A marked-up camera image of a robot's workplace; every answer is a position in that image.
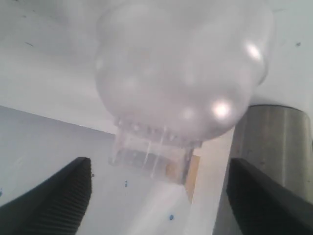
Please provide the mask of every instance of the metal cylinder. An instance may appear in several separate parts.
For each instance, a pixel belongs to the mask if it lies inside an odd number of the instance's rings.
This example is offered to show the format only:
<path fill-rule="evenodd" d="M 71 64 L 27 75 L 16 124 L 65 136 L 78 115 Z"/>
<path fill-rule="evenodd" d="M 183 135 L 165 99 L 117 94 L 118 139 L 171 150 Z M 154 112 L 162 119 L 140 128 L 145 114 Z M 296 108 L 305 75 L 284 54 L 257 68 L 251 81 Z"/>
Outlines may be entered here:
<path fill-rule="evenodd" d="M 237 124 L 232 158 L 244 158 L 275 182 L 313 203 L 310 118 L 302 111 L 252 106 Z"/>

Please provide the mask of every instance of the plastic bottle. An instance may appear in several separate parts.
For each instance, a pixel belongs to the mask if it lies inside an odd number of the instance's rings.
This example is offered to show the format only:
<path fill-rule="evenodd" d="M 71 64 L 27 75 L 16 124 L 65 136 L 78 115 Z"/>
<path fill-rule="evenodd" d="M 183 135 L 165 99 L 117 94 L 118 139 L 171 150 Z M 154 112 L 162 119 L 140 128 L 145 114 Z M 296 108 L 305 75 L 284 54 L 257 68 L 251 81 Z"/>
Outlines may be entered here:
<path fill-rule="evenodd" d="M 273 15 L 262 0 L 129 0 L 98 35 L 96 84 L 120 130 L 112 163 L 152 176 L 175 165 L 182 182 L 192 149 L 231 129 L 265 78 Z"/>

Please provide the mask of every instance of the ribbed rubber pad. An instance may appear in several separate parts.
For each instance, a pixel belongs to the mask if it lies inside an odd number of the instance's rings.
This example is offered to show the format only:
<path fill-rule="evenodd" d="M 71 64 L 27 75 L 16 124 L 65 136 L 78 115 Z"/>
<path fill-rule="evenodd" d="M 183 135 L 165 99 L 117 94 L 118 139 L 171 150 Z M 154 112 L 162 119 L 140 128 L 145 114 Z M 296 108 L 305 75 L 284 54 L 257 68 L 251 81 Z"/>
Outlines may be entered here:
<path fill-rule="evenodd" d="M 313 235 L 312 205 L 245 160 L 231 160 L 227 195 L 243 235 Z"/>
<path fill-rule="evenodd" d="M 17 210 L 10 203 L 20 223 L 6 230 L 8 235 L 74 235 L 87 210 L 91 196 L 91 161 L 78 158 L 29 193 L 18 198 L 17 204 L 33 204 L 28 210 Z"/>

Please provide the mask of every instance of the clear plastic container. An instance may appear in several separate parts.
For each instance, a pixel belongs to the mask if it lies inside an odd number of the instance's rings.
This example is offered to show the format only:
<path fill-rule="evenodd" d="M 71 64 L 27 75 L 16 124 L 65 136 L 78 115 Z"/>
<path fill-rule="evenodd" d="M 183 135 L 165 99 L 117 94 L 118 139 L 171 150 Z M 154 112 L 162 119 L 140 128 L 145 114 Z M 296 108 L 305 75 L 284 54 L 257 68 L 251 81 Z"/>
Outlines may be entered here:
<path fill-rule="evenodd" d="M 130 123 L 112 163 L 144 168 L 151 157 L 164 172 L 179 155 L 182 182 L 186 155 L 231 129 L 265 78 L 273 15 L 261 0 L 119 1 L 98 35 L 100 97 L 116 123 Z"/>

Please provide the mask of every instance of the translucent plastic bulb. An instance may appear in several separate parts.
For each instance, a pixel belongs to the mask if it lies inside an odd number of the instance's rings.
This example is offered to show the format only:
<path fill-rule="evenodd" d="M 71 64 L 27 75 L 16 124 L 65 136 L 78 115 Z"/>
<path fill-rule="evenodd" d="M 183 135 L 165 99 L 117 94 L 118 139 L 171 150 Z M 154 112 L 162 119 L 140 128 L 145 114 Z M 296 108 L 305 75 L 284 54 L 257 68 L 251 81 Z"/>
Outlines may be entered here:
<path fill-rule="evenodd" d="M 99 21 L 97 88 L 121 129 L 195 147 L 245 113 L 272 33 L 261 0 L 130 0 Z"/>

